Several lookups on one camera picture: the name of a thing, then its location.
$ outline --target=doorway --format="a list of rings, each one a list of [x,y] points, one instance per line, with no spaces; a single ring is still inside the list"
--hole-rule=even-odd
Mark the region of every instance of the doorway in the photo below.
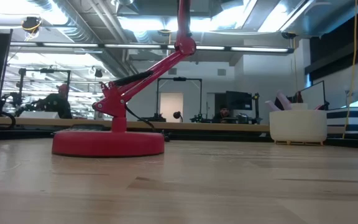
[[[183,116],[183,93],[161,93],[160,113],[167,122],[179,123],[180,119],[173,117],[174,112],[180,111]]]

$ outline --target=light wood surface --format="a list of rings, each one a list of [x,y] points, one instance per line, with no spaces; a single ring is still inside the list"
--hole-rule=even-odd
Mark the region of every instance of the light wood surface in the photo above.
[[[0,124],[10,124],[9,118],[0,118]],[[268,125],[252,124],[206,124],[206,123],[165,123],[152,122],[157,129],[208,130],[208,131],[257,131],[269,132]],[[111,127],[111,121],[95,121],[85,119],[37,119],[16,118],[16,124],[34,126],[72,126],[74,124],[102,124]],[[129,121],[128,128],[150,128],[144,122]],[[342,134],[343,127],[328,127],[328,134]]]
[[[0,223],[358,223],[358,149],[173,141],[159,156],[0,141]]]

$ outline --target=ductwork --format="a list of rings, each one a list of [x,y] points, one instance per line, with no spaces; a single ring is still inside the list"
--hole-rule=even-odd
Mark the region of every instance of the ductwork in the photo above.
[[[27,0],[28,2],[41,7],[43,10],[52,12],[56,10],[52,4],[58,6],[68,18],[66,25],[76,26],[76,28],[60,29],[60,32],[65,34],[69,39],[75,43],[101,43],[99,37],[90,29],[87,23],[81,18],[77,11],[68,1],[59,0]],[[122,78],[128,76],[128,72],[123,64],[112,53],[103,50],[101,54],[95,55],[100,61],[107,65],[107,69],[116,77]]]

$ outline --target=person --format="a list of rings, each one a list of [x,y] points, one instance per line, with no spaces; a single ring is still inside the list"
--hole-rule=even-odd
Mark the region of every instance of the person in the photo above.
[[[215,114],[214,118],[212,119],[212,123],[227,123],[227,120],[224,118],[228,118],[230,116],[230,112],[226,105],[221,105],[219,107],[219,113]]]
[[[40,105],[45,111],[53,111],[62,119],[73,119],[70,104],[67,100],[68,86],[57,86],[58,93],[51,93],[45,99],[40,100]]]

